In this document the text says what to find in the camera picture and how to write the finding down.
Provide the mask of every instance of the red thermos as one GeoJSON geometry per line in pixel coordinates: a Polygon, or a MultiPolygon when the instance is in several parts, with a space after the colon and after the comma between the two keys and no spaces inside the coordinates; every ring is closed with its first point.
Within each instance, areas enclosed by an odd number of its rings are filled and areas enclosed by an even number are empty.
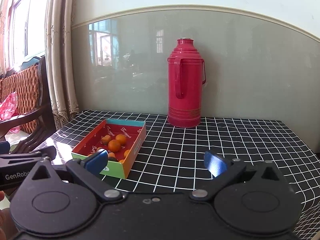
{"type": "Polygon", "coordinates": [[[178,127],[195,127],[201,121],[202,66],[204,60],[192,39],[181,38],[168,58],[168,122],[178,127]]]}

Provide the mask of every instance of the table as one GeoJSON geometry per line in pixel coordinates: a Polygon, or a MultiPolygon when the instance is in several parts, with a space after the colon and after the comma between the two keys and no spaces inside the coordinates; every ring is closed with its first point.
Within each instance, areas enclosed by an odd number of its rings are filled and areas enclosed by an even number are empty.
{"type": "Polygon", "coordinates": [[[310,239],[320,228],[320,161],[283,122],[274,120],[201,118],[195,128],[181,129],[166,115],[86,110],[39,148],[55,145],[54,164],[72,159],[71,150],[103,119],[145,121],[147,137],[127,179],[99,175],[124,191],[181,192],[200,188],[212,179],[203,165],[204,152],[254,164],[273,160],[303,206],[295,232],[310,239]]]}

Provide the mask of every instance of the colorful box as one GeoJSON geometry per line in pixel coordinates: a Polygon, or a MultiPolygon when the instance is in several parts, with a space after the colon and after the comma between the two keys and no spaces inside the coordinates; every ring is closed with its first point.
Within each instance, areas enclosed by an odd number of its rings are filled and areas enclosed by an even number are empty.
{"type": "Polygon", "coordinates": [[[120,151],[116,152],[117,160],[124,159],[123,163],[108,162],[108,165],[100,172],[103,175],[126,179],[129,175],[131,167],[137,157],[140,147],[146,138],[146,123],[139,121],[121,120],[121,119],[106,119],[95,127],[84,139],[72,150],[73,158],[81,160],[87,158],[91,153],[95,153],[97,148],[102,147],[108,150],[107,145],[103,145],[101,138],[105,135],[110,135],[112,140],[118,134],[123,134],[127,138],[124,146],[121,146],[120,151]],[[130,150],[126,158],[124,152],[130,150]]]}

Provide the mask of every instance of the wooden chair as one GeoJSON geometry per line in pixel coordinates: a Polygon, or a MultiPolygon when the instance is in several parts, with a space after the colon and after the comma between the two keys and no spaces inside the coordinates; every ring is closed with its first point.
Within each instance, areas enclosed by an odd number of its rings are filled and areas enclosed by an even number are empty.
{"type": "Polygon", "coordinates": [[[45,57],[38,65],[19,71],[0,80],[0,101],[17,92],[18,114],[10,119],[0,121],[0,141],[18,125],[30,134],[20,141],[12,153],[30,152],[56,132],[47,82],[45,57]]]}

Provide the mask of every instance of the thermos carrying handle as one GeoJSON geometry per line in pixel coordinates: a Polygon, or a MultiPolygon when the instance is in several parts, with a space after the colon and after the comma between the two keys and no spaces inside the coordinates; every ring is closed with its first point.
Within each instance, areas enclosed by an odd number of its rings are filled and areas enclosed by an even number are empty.
{"type": "Polygon", "coordinates": [[[203,70],[204,70],[204,80],[202,81],[202,84],[204,84],[207,81],[207,78],[205,76],[205,67],[204,67],[204,59],[202,60],[203,70]]]}
{"type": "Polygon", "coordinates": [[[176,91],[176,97],[182,99],[181,92],[181,60],[182,58],[174,59],[174,88],[176,91]]]}

